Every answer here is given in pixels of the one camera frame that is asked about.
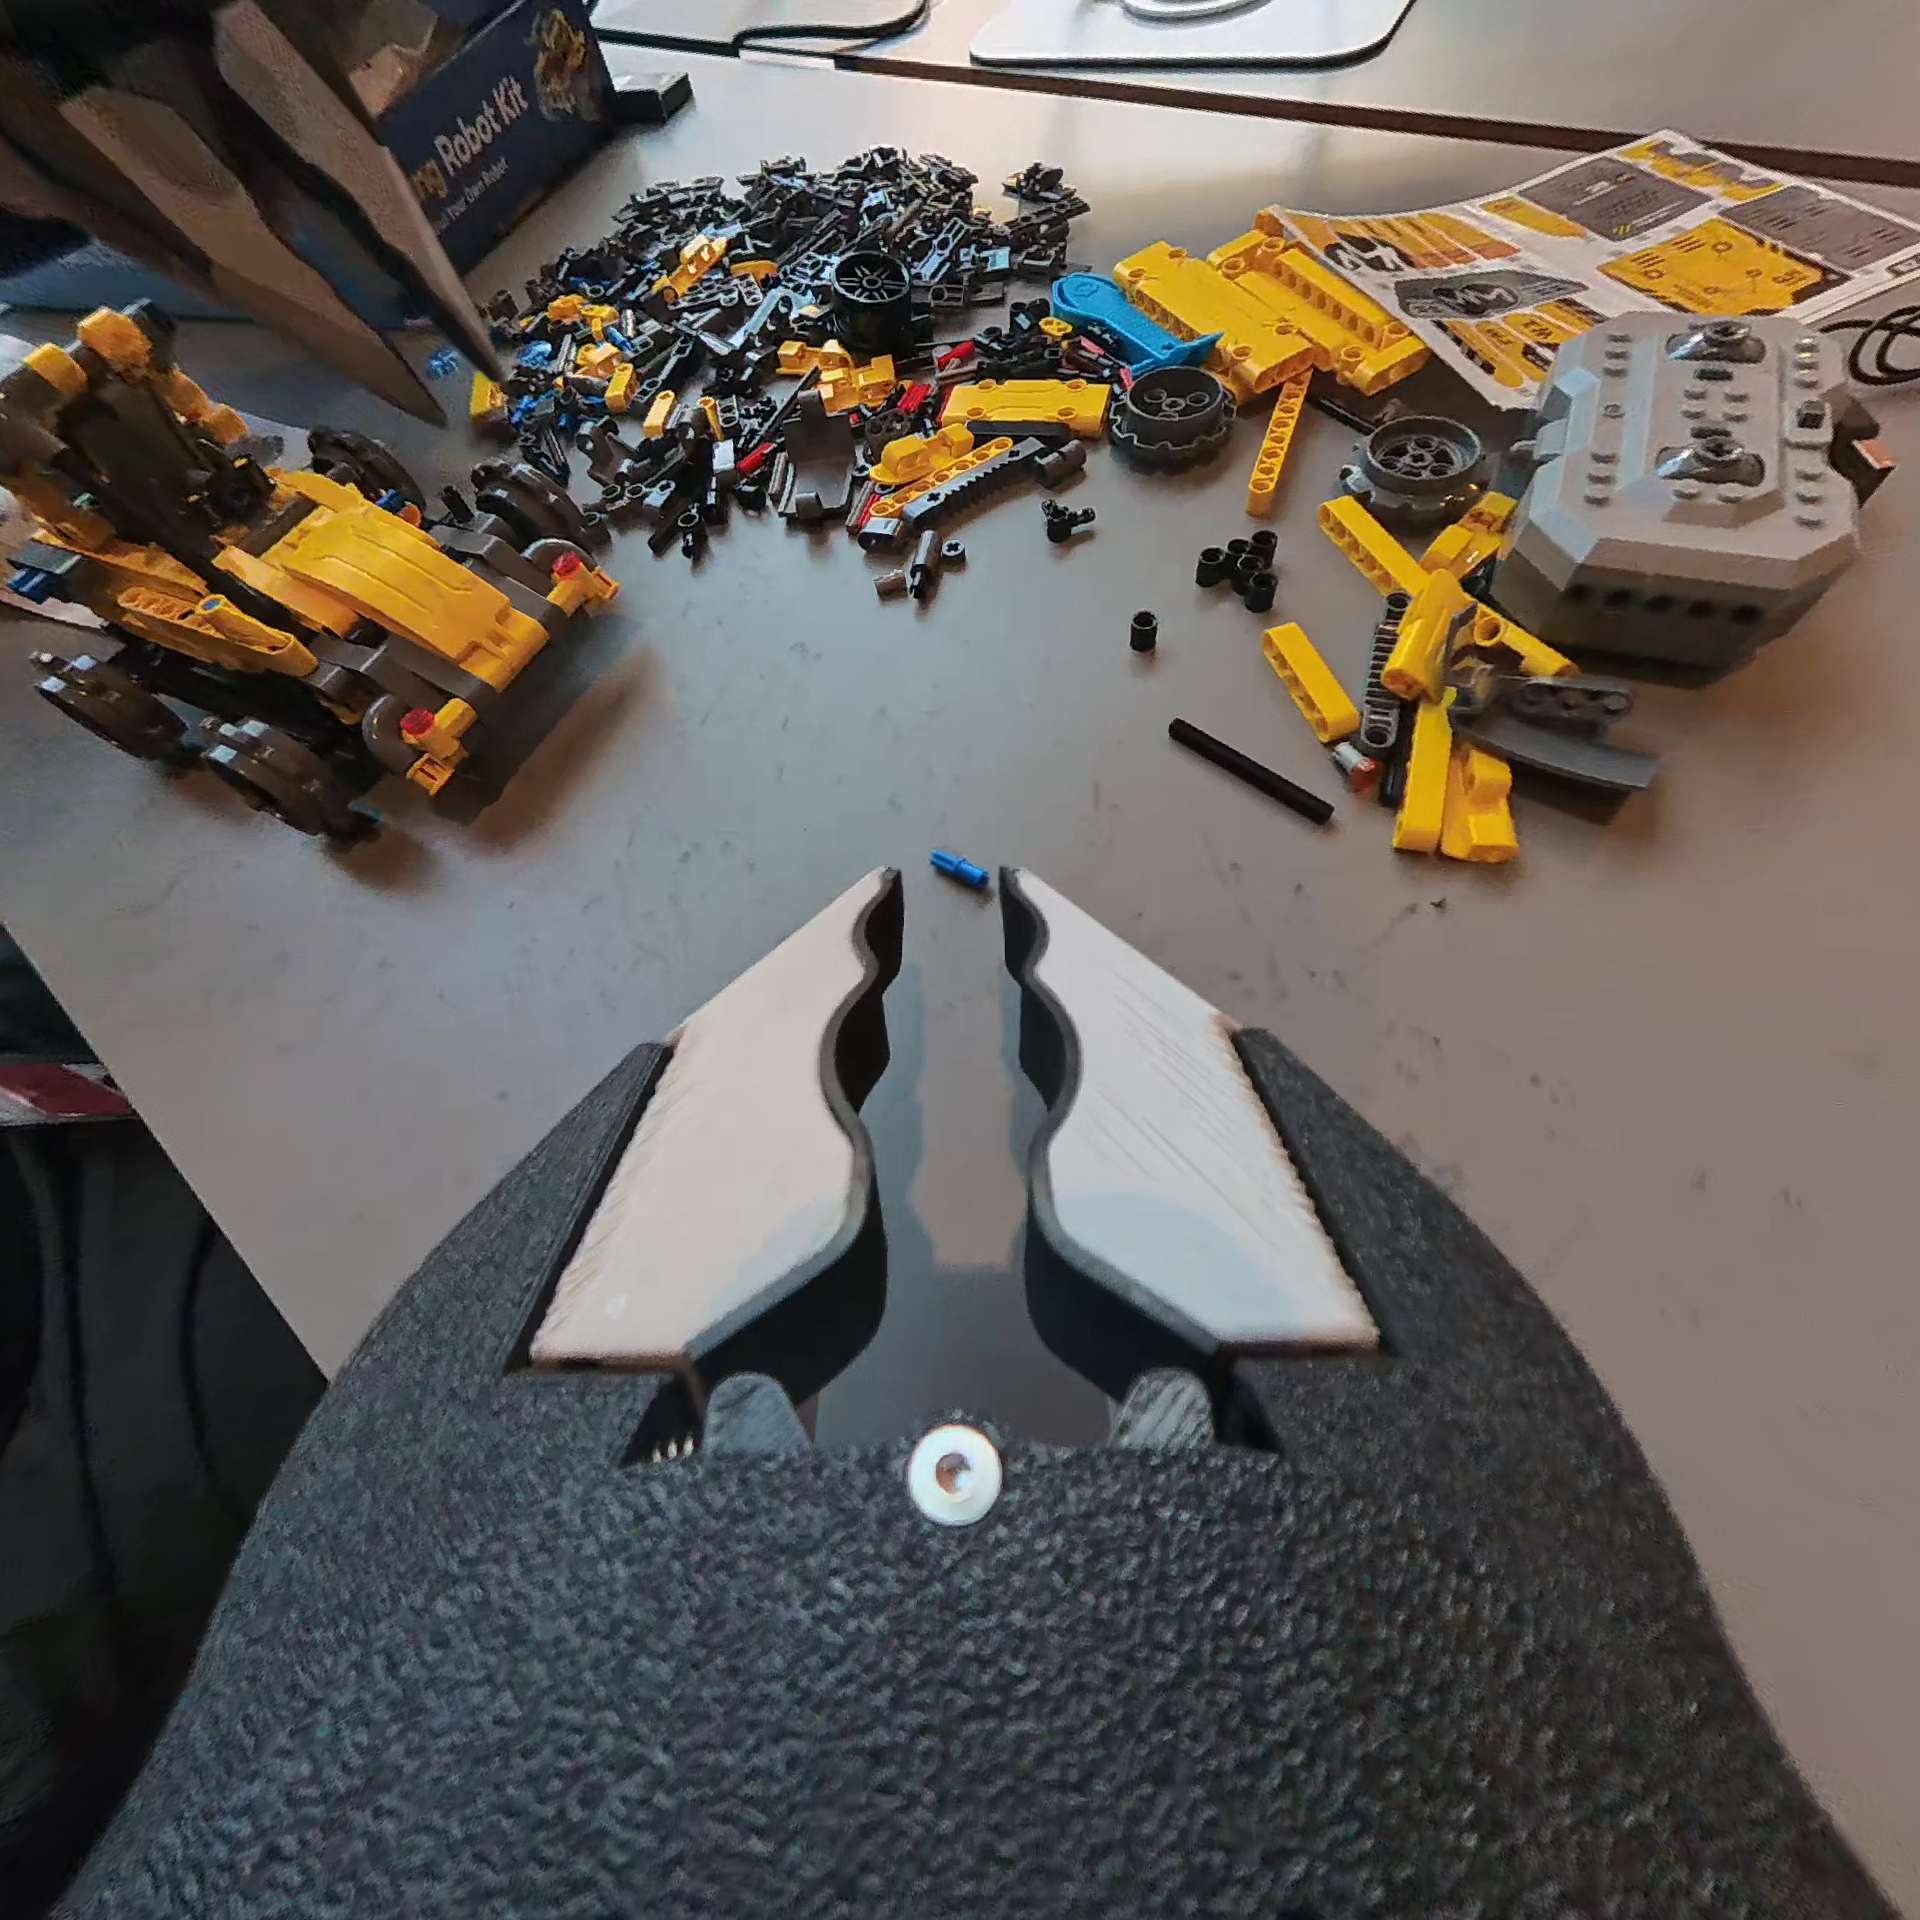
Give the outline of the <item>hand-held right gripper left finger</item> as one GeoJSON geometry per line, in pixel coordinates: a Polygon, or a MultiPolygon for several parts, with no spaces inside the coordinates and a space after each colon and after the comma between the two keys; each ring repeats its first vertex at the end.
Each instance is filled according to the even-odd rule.
{"type": "Polygon", "coordinates": [[[873,1340],[887,1247],[863,1106],[889,1065],[899,869],[855,879],[683,1019],[616,1131],[530,1333],[539,1372],[776,1379],[873,1340]]]}

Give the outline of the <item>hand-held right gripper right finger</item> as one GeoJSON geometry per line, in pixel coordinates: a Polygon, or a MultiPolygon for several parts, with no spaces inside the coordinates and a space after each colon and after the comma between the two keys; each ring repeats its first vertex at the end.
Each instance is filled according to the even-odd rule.
{"type": "Polygon", "coordinates": [[[1211,1411],[1248,1361],[1375,1361],[1242,1025],[1035,870],[1000,870],[1000,911],[1042,1103],[1024,1287],[1049,1350],[1113,1403],[1183,1374],[1211,1411]]]}

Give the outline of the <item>yellow toy vehicle model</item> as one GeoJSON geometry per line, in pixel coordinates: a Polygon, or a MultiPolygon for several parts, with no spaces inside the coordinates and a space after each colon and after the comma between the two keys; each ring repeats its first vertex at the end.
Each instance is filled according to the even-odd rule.
{"type": "Polygon", "coordinates": [[[433,515],[371,436],[312,427],[274,463],[176,362],[152,301],[69,343],[7,343],[5,590],[89,615],[105,655],[33,654],[40,697],[135,762],[207,771],[333,846],[364,798],[436,798],[513,691],[620,586],[584,509],[525,463],[480,463],[433,515]]]}

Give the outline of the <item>blue kit box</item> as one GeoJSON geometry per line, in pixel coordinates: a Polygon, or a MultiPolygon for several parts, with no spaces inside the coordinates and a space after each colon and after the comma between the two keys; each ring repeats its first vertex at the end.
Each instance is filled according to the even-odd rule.
{"type": "Polygon", "coordinates": [[[586,4],[516,3],[403,90],[376,131],[451,267],[471,273],[616,134],[661,129],[691,101],[683,70],[612,75],[586,4]]]}

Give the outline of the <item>black axle rod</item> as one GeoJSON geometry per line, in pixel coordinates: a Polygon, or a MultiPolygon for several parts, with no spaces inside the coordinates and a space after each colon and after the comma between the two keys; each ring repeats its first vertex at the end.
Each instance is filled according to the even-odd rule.
{"type": "Polygon", "coordinates": [[[1303,818],[1313,828],[1329,828],[1336,818],[1336,806],[1330,799],[1313,793],[1309,788],[1288,780],[1277,771],[1269,769],[1259,758],[1237,750],[1228,741],[1201,729],[1197,725],[1188,722],[1183,715],[1168,721],[1167,727],[1168,741],[1191,756],[1213,766],[1226,777],[1248,787],[1251,791],[1259,793],[1266,799],[1277,803],[1295,815],[1303,818]]]}

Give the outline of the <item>pile of small building parts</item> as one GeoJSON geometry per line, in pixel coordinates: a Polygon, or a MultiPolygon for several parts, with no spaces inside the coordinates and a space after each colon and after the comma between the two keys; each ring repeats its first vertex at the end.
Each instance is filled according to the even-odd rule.
{"type": "Polygon", "coordinates": [[[604,238],[488,305],[503,377],[471,385],[471,427],[495,447],[480,463],[539,471],[592,540],[643,521],[691,559],[732,509],[858,537],[879,498],[1000,441],[943,425],[952,386],[1083,377],[1115,399],[1133,385],[1042,291],[1083,199],[1042,162],[1000,194],[989,205],[955,161],[899,147],[644,185],[604,238]],[[911,349],[832,337],[828,275],[852,249],[911,269],[911,349]]]}

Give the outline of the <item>heap of yellow grey beams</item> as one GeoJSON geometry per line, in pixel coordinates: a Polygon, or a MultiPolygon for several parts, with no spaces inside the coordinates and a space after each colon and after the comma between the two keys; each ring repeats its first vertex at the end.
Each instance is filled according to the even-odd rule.
{"type": "Polygon", "coordinates": [[[1324,502],[1317,524],[1380,597],[1354,741],[1383,766],[1394,851],[1507,863],[1521,851],[1517,771],[1608,803],[1651,787],[1659,762],[1613,741],[1632,686],[1584,671],[1467,588],[1461,565],[1500,516],[1469,513],[1426,559],[1352,497],[1324,502]]]}

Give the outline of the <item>short yellow beam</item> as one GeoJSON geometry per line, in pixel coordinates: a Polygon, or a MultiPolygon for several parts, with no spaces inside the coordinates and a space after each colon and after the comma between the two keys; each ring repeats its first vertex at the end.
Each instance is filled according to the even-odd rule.
{"type": "Polygon", "coordinates": [[[1338,745],[1360,731],[1356,700],[1300,623],[1284,621],[1266,629],[1261,655],[1320,743],[1338,745]]]}

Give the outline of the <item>black spoked wheel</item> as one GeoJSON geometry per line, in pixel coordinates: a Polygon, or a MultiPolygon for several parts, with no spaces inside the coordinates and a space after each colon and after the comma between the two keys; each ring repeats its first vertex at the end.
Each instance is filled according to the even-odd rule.
{"type": "Polygon", "coordinates": [[[842,254],[828,275],[832,337],[859,354],[906,351],[917,341],[911,269],[879,249],[842,254]]]}

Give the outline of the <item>white stand base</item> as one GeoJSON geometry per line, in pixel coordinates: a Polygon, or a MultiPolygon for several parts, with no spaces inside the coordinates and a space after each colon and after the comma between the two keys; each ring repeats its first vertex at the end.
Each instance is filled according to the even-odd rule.
{"type": "Polygon", "coordinates": [[[973,65],[1317,68],[1383,51],[1411,3],[1013,3],[972,39],[973,65]]]}

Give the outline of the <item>yellow rectangular panel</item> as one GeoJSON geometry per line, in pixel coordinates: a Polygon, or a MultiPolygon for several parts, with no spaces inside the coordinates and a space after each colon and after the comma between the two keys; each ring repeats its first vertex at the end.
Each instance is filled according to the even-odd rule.
{"type": "Polygon", "coordinates": [[[1113,385],[1083,377],[980,377],[952,386],[943,425],[962,425],[977,438],[1101,436],[1113,407],[1113,385]]]}

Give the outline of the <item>dark grey toothed wheel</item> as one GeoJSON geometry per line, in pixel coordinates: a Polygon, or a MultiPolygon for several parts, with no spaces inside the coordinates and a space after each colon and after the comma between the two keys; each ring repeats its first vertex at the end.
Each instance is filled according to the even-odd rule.
{"type": "Polygon", "coordinates": [[[1233,391],[1211,370],[1157,369],[1115,397],[1109,441],[1143,474],[1183,474],[1221,455],[1235,418],[1233,391]]]}

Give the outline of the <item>blue separator tool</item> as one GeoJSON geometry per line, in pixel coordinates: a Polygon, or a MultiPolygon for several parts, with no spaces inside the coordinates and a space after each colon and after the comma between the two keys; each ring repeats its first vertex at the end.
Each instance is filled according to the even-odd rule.
{"type": "Polygon", "coordinates": [[[1203,369],[1221,341],[1218,331],[1201,333],[1179,319],[1155,319],[1115,279],[1092,273],[1058,276],[1049,289],[1049,310],[1106,343],[1133,377],[1164,369],[1203,369]]]}

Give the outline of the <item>grey battery box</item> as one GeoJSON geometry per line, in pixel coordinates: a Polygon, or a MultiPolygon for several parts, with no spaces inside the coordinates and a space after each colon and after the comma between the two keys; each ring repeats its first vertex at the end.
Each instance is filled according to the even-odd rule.
{"type": "Polygon", "coordinates": [[[1859,559],[1877,435],[1828,331],[1610,319],[1553,362],[1493,601],[1567,655],[1723,679],[1859,559]]]}

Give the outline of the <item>yellow sticker sheet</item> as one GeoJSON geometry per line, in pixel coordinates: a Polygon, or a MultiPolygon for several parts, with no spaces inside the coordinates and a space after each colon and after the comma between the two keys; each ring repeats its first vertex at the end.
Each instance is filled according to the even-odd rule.
{"type": "Polygon", "coordinates": [[[1917,221],[1656,132],[1403,212],[1261,209],[1477,396],[1528,411],[1559,348],[1629,313],[1861,318],[1915,299],[1917,221]]]}

